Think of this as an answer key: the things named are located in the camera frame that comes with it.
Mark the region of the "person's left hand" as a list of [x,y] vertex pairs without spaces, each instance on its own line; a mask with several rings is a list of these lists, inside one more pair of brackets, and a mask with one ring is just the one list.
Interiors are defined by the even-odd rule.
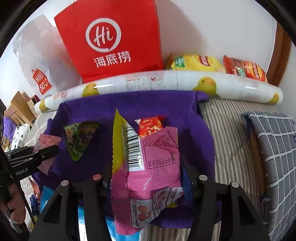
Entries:
[[1,199],[1,211],[3,214],[8,214],[10,219],[19,225],[25,222],[26,208],[22,200],[21,194],[15,184],[8,187],[11,200],[5,204]]

